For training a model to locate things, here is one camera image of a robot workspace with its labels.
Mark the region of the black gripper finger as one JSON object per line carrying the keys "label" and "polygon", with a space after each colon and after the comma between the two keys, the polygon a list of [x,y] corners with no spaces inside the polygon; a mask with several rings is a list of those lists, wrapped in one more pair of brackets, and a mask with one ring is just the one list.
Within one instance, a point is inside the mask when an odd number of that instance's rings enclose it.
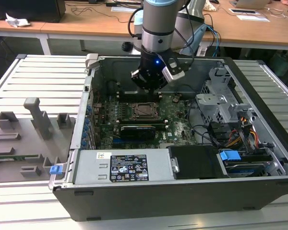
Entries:
{"label": "black gripper finger", "polygon": [[151,86],[150,82],[148,82],[141,74],[139,70],[131,72],[131,80],[142,90],[145,90],[149,94],[154,93],[154,88]]}
{"label": "black gripper finger", "polygon": [[168,85],[167,81],[164,81],[162,83],[160,83],[156,89],[154,90],[154,94],[158,94],[164,87],[166,87]]}

